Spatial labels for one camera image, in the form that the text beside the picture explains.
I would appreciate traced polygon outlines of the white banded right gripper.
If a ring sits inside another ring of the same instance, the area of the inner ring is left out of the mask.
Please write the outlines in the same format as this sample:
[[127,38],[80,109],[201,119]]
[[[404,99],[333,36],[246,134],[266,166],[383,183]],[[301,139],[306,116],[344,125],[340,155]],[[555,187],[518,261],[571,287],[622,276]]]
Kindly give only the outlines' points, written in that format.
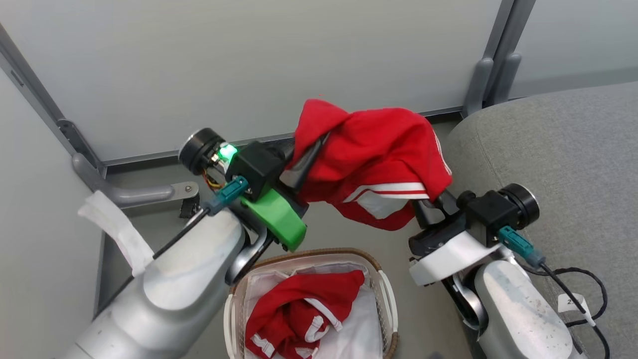
[[487,229],[481,223],[468,225],[467,216],[458,213],[457,198],[447,189],[434,202],[413,200],[413,211],[422,229],[409,238],[409,249],[415,257],[409,273],[417,286],[472,268],[503,247],[487,238]]

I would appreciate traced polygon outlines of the black caster wheel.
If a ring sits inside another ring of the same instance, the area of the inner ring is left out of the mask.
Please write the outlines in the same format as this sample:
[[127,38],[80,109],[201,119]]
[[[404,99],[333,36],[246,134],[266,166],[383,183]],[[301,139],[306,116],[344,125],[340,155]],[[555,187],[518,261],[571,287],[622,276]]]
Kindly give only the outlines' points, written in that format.
[[190,197],[190,198],[185,198],[182,200],[180,213],[178,217],[182,219],[190,219],[198,212],[199,209],[200,209],[199,195]]

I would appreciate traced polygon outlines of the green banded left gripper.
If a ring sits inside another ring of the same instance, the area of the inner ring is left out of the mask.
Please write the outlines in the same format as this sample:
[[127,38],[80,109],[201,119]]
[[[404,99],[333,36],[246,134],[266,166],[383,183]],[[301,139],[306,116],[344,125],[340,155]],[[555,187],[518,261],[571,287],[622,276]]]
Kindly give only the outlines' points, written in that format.
[[270,181],[253,175],[244,177],[248,188],[241,197],[241,205],[289,252],[299,248],[307,230],[302,217],[308,205],[301,202],[296,194],[303,188],[329,135],[330,132],[317,139],[289,170],[284,170],[282,182],[279,177]]

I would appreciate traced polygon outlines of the white basket with brown rim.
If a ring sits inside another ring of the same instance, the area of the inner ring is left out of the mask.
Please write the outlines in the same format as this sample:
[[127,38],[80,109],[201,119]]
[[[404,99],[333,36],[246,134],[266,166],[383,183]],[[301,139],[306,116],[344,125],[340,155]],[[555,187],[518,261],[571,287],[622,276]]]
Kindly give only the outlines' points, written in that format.
[[237,285],[233,286],[225,301],[223,325],[226,352],[230,359],[246,359],[244,344],[245,322],[249,316],[246,292],[249,279],[264,271],[277,270],[292,274],[296,270],[317,264],[357,264],[365,268],[366,282],[375,295],[378,324],[381,331],[383,359],[392,359],[399,343],[396,298],[390,280],[381,264],[367,252],[357,248],[324,248],[300,251],[262,259],[249,270]]

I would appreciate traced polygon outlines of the grey partition support foot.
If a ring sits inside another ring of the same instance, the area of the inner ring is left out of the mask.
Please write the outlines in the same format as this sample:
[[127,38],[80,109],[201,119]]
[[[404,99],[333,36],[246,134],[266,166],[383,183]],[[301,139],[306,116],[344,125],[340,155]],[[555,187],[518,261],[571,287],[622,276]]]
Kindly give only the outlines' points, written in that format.
[[483,98],[492,68],[493,59],[490,57],[485,57],[476,64],[461,111],[463,118],[483,109]]
[[490,97],[488,98],[489,105],[508,102],[513,81],[515,80],[521,61],[522,55],[517,53],[509,54],[503,60],[501,69],[493,84]]
[[81,153],[71,157],[76,175],[93,192],[100,191],[120,208],[186,200],[198,196],[200,187],[194,181],[143,188],[121,188],[107,182]]

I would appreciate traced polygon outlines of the grey fabric sofa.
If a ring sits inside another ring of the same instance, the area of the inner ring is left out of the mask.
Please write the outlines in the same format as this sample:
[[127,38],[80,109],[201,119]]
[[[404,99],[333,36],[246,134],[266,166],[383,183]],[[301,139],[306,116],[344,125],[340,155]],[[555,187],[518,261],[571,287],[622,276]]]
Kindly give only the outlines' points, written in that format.
[[638,359],[638,81],[529,96],[462,120],[442,142],[451,192],[511,182],[540,218],[524,236],[550,268],[592,271],[611,359]]

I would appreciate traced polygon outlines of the red garment with white stripes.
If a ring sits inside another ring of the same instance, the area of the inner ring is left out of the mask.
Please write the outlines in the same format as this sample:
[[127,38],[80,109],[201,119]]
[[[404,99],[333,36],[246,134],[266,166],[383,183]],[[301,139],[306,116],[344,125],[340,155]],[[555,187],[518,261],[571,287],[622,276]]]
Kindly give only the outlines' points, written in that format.
[[289,276],[258,299],[246,349],[259,359],[316,359],[325,335],[343,329],[364,280],[361,270]]
[[293,162],[326,136],[299,197],[331,204],[345,218],[399,230],[411,200],[433,201],[453,182],[433,127],[404,108],[347,112],[321,99],[305,102]]

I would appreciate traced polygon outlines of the white cloth strip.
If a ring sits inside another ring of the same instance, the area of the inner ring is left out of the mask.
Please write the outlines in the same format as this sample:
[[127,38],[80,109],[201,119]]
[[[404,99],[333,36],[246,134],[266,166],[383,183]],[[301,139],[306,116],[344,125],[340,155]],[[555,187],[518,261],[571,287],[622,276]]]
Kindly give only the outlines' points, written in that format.
[[153,262],[154,252],[124,212],[102,191],[85,199],[78,215],[98,225],[118,246],[131,268],[132,276],[142,275]]

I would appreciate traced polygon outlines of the white basket liner bag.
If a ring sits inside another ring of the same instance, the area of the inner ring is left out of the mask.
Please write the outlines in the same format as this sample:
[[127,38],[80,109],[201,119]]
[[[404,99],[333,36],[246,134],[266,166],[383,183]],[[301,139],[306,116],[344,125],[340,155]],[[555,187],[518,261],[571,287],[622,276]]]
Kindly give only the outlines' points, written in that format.
[[[297,269],[292,274],[277,270],[258,273],[249,279],[245,302],[248,314],[250,316],[261,296],[289,276],[301,273],[344,273],[353,270],[364,272],[364,284],[358,292],[349,317],[344,321],[342,330],[330,331],[320,341],[320,350],[316,359],[382,359],[383,349],[375,295],[365,285],[365,268],[357,264],[317,264],[310,268]],[[246,349],[246,359],[259,359],[259,357]]]

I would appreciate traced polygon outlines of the grey metal partition post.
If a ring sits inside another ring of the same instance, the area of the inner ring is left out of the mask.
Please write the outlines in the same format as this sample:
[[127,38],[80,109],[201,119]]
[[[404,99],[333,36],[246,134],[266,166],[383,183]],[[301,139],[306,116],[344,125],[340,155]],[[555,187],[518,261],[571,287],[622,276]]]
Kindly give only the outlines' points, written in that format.
[[496,76],[499,73],[503,60],[512,53],[517,53],[516,48],[519,44],[520,37],[523,34],[525,26],[528,23],[529,16],[535,6],[536,0],[503,0],[502,5],[506,10],[506,16],[497,16],[496,24],[501,27],[500,36],[496,41],[496,48],[491,58],[493,59],[493,68],[490,79],[488,80],[487,89],[483,98],[483,106],[489,107],[488,98],[490,97]]
[[2,23],[0,23],[0,60],[2,60],[1,65],[18,90],[38,112],[53,134],[58,137],[66,150],[71,155],[75,153],[84,155],[93,168],[104,177],[106,175],[105,165],[82,136],[77,125],[65,118]]

